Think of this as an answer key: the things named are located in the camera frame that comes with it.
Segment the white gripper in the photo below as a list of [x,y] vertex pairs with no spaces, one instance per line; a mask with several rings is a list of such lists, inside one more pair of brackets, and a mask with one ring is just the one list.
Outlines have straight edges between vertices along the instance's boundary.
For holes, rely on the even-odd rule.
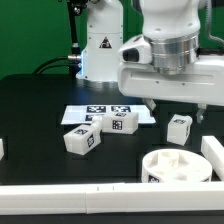
[[118,51],[118,88],[149,110],[154,100],[195,103],[201,123],[207,105],[224,106],[224,53],[200,52],[198,36],[150,40],[138,35]]

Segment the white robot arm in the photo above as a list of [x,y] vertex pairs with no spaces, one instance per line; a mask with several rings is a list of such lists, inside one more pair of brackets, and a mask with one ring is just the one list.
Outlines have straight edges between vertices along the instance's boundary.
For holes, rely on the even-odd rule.
[[78,80],[117,86],[153,109],[157,100],[195,103],[197,119],[209,105],[224,106],[224,53],[199,49],[198,10],[212,0],[131,0],[143,16],[142,33],[122,41],[119,0],[87,0],[87,45]]

